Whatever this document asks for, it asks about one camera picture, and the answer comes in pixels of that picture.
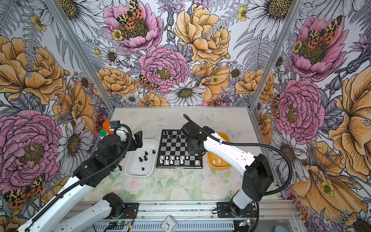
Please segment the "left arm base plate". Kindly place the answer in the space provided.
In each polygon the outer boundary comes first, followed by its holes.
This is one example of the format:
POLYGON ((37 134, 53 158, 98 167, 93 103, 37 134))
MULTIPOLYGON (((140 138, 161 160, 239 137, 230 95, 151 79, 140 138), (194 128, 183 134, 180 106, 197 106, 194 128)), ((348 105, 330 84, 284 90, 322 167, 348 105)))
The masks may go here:
POLYGON ((118 203, 112 207, 110 218, 136 219, 139 203, 118 203))

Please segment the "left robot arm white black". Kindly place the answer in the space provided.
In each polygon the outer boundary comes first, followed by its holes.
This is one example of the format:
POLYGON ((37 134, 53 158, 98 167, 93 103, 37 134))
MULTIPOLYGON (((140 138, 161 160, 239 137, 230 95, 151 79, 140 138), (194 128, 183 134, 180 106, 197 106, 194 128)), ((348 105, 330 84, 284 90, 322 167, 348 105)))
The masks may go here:
POLYGON ((67 213, 93 188, 108 177, 128 151, 143 146, 143 132, 126 133, 122 141, 117 134, 104 136, 92 156, 81 163, 64 187, 17 232, 51 232, 67 213))

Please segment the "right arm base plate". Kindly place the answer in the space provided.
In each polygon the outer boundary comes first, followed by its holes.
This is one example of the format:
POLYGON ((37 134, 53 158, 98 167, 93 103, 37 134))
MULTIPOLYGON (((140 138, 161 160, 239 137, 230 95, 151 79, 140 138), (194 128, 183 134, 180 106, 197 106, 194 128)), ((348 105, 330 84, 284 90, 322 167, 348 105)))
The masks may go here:
POLYGON ((256 218, 257 210, 252 204, 248 204, 244 209, 240 209, 232 201, 217 202, 216 213, 219 218, 256 218))

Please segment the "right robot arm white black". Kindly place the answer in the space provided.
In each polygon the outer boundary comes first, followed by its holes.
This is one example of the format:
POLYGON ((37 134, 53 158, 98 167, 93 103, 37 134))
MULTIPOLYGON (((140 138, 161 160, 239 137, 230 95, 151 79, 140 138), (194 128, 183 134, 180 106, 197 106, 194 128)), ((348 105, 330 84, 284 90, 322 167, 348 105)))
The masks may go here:
POLYGON ((228 145, 219 134, 211 128, 199 127, 188 122, 181 128, 190 154, 211 152, 222 158, 242 176, 240 189, 230 201, 230 212, 237 217, 251 203, 259 202, 274 181, 268 159, 259 154, 255 156, 236 146, 228 145))

